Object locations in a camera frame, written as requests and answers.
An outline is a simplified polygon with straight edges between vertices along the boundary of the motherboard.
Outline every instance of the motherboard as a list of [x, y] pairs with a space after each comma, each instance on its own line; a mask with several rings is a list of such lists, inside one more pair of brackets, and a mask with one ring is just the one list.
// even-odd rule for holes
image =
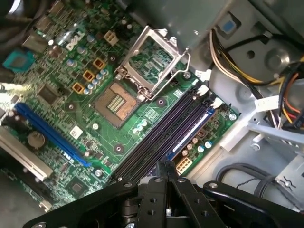
[[39, 18], [18, 56], [32, 63], [12, 61], [0, 102], [2, 171], [45, 211], [154, 175], [159, 160], [187, 175], [238, 118], [180, 62], [187, 51], [175, 54], [174, 40], [155, 42], [161, 31], [112, 0], [88, 2], [58, 0]]

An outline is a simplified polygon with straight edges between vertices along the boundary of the blue pcie slot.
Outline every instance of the blue pcie slot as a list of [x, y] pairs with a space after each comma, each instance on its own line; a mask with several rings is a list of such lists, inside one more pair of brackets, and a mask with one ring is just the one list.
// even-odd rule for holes
[[64, 139], [55, 129], [49, 126], [47, 122], [35, 114], [25, 103], [17, 103], [15, 108], [17, 112], [25, 117], [38, 131], [44, 134], [50, 141], [66, 152], [71, 158], [78, 161], [85, 167], [91, 166], [91, 164], [87, 163], [81, 156], [78, 155], [78, 150], [73, 145]]
[[175, 144], [175, 147], [167, 153], [167, 160], [172, 159], [189, 143], [189, 141], [197, 134], [198, 130], [204, 126], [209, 119], [213, 116], [215, 110], [210, 108], [206, 113], [199, 119], [199, 121], [185, 134], [185, 136]]

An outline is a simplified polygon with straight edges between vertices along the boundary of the orange wire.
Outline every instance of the orange wire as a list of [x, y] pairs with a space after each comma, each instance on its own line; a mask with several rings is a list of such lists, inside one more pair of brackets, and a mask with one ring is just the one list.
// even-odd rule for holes
[[296, 112], [296, 113], [300, 113], [300, 110], [298, 110], [298, 109], [292, 107], [291, 104], [290, 104], [290, 103], [288, 102], [288, 100], [287, 100], [287, 95], [288, 95], [289, 89], [290, 89], [291, 85], [293, 84], [293, 82], [296, 80], [297, 77], [299, 77], [299, 74], [298, 74], [298, 73], [296, 73], [296, 74], [292, 77], [292, 79], [290, 80], [290, 82], [288, 83], [284, 98], [285, 98], [285, 103], [286, 103], [286, 105], [287, 105], [287, 107], [288, 107], [289, 109], [293, 110], [293, 111]]

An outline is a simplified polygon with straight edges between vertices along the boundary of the white pci slot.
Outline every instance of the white pci slot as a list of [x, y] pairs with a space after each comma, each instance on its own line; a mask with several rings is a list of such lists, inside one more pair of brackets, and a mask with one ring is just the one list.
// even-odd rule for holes
[[50, 167], [19, 142], [19, 140], [11, 135], [4, 127], [0, 127], [0, 147], [41, 181], [44, 181], [53, 173]]

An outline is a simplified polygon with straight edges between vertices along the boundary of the wire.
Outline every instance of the wire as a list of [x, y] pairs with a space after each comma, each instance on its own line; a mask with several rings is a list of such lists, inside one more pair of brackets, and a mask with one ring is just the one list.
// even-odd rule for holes
[[240, 184], [238, 184], [238, 185], [236, 186], [236, 188], [238, 189], [240, 186], [245, 185], [245, 184], [248, 184], [249, 182], [255, 181], [255, 180], [258, 180], [258, 178], [252, 178], [252, 179], [249, 179], [249, 180], [247, 180], [247, 181], [245, 181], [245, 182], [243, 182], [243, 183], [240, 183]]

